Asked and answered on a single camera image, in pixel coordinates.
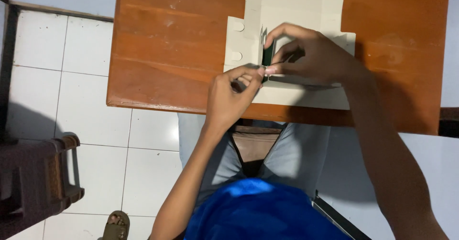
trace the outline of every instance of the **jeans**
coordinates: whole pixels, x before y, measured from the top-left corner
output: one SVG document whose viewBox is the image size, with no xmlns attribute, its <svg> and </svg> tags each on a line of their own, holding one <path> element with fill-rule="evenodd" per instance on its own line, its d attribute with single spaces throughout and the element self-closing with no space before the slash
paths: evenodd
<svg viewBox="0 0 459 240">
<path fill-rule="evenodd" d="M 199 138 L 205 115 L 178 113 L 180 160 L 185 167 Z M 329 126 L 289 123 L 267 154 L 259 178 L 303 190 L 315 197 L 316 184 L 327 152 Z M 244 179 L 242 165 L 230 135 L 225 133 L 206 167 L 196 208 L 218 188 Z"/>
</svg>

